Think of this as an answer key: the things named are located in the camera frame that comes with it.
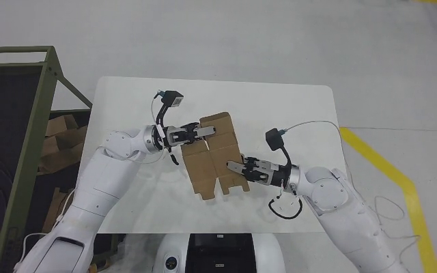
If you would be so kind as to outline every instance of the cardboard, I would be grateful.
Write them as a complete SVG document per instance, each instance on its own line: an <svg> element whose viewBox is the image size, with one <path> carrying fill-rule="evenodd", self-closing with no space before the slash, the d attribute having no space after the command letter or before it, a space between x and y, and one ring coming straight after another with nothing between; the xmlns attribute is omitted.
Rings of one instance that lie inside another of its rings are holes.
<svg viewBox="0 0 437 273"><path fill-rule="evenodd" d="M77 129L77 123L73 115L62 115L54 119L50 119L47 123L46 137L63 132L69 129Z"/></svg>
<svg viewBox="0 0 437 273"><path fill-rule="evenodd" d="M57 117L48 121L37 175L60 171L81 161L87 126L77 128L72 115Z"/></svg>
<svg viewBox="0 0 437 273"><path fill-rule="evenodd" d="M216 178L224 195L229 188L241 186L243 191L250 191L246 179L226 167L227 161L242 163L240 149L234 132L231 116L228 112L202 117L201 127L214 126L215 134L182 146L182 157L195 193L200 193L203 200L213 199Z"/></svg>

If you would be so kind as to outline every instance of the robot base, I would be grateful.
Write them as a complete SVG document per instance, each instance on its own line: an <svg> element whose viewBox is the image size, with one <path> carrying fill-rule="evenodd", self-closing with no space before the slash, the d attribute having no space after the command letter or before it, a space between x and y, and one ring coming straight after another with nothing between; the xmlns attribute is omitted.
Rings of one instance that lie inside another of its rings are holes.
<svg viewBox="0 0 437 273"><path fill-rule="evenodd" d="M168 234L153 273L285 273L281 247L271 233Z"/></svg>

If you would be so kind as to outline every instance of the black cable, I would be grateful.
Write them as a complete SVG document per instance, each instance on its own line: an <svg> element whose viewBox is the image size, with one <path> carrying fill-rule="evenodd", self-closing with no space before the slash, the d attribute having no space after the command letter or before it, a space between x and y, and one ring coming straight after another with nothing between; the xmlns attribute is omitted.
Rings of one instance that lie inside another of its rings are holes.
<svg viewBox="0 0 437 273"><path fill-rule="evenodd" d="M290 159L290 155L288 154L287 150L285 149L284 146L282 146L281 151L284 153L285 157L287 158L287 164L286 167L292 167L292 160Z"/></svg>
<svg viewBox="0 0 437 273"><path fill-rule="evenodd" d="M279 218L282 218L282 219L286 219L286 220L291 220L291 219L295 219L297 216L299 216L299 214L302 212L302 207L303 207L303 204L302 204L302 201L300 200L300 198L299 198L299 210L298 210L298 212L295 214L295 215L293 215L293 216L290 216L290 217L287 217L287 216L283 216L283 215L280 215L279 213L277 213L274 209L273 209L273 207L272 207L272 204L274 203L274 199L272 199L269 203L268 203L268 208L274 213L274 215L276 215L276 216L278 216Z"/></svg>

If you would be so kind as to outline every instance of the metal frame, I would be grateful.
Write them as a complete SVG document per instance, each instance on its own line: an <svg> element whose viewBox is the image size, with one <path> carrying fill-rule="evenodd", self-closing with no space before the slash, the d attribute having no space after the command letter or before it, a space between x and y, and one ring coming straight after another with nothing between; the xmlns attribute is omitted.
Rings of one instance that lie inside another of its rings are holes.
<svg viewBox="0 0 437 273"><path fill-rule="evenodd" d="M92 107L92 103L64 77L55 47L0 47L0 53L33 52L45 52L45 60L37 63L0 63L0 70L3 67L11 66L42 67L8 207L6 209L5 219L3 221L3 227L0 232L0 263L8 263L8 259L15 260L14 257L8 257L8 254L13 255L13 253L21 249L33 186L35 185L37 166L40 161L42 144L44 142L48 118L51 113L57 81L60 81L89 108Z"/></svg>

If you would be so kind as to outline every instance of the black panel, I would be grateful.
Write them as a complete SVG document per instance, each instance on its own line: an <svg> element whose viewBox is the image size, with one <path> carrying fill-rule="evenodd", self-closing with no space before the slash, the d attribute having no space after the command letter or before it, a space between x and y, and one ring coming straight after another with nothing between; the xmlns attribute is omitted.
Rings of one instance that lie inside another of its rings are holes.
<svg viewBox="0 0 437 273"><path fill-rule="evenodd" d="M0 161L13 177L25 139L41 66L0 70Z"/></svg>
<svg viewBox="0 0 437 273"><path fill-rule="evenodd" d="M186 273L256 273L251 234L191 234Z"/></svg>

